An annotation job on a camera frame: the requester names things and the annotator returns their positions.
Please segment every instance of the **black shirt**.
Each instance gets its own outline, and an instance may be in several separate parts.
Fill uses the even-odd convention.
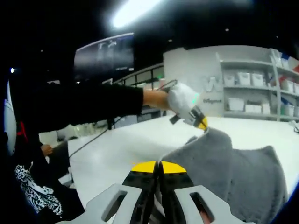
[[[82,204],[75,190],[61,185],[52,175],[36,133],[58,130],[69,124],[140,114],[143,91],[95,83],[45,84],[29,90],[17,81],[10,83],[10,89],[18,123],[12,156],[17,182],[38,221],[50,224],[72,220],[84,212]]]

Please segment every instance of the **cable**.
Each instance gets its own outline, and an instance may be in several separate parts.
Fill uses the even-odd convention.
[[[174,79],[174,80],[171,80],[170,82],[160,86],[157,90],[161,90],[163,89],[164,87],[166,87],[167,85],[169,85],[170,83],[175,83],[174,85],[176,85],[178,83],[178,80]],[[116,122],[114,122],[112,125],[115,125],[118,121],[120,121],[122,118],[124,118],[125,116],[117,119]],[[103,135],[106,131],[108,131],[109,129],[107,128],[105,131],[103,131],[102,133],[100,133],[99,135],[97,135],[96,137],[94,137],[93,139],[91,139],[89,142],[85,143],[83,146],[81,146],[80,148],[78,148],[75,152],[73,152],[69,158],[71,158],[74,154],[76,154],[78,151],[80,151],[81,149],[83,149],[85,146],[87,146],[89,143],[93,142],[94,140],[96,140],[98,137],[100,137],[101,135]]]

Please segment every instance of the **ceiling light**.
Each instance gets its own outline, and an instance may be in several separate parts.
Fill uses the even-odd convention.
[[[151,10],[161,0],[128,0],[117,12],[113,25],[117,28],[128,25],[138,17]]]

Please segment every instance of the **printed graphic on shirt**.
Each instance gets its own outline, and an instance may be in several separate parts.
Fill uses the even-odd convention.
[[[27,200],[37,213],[43,208],[49,208],[61,218],[62,206],[58,199],[53,196],[53,189],[38,186],[32,179],[30,171],[26,170],[24,166],[17,165],[14,172],[17,180],[21,183]]]

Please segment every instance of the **black sleeve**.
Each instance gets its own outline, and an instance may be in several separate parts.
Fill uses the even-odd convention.
[[[13,104],[16,98],[21,120],[37,133],[138,115],[143,105],[142,89],[117,84],[45,84],[34,90],[21,89],[14,94],[17,97],[12,96]]]

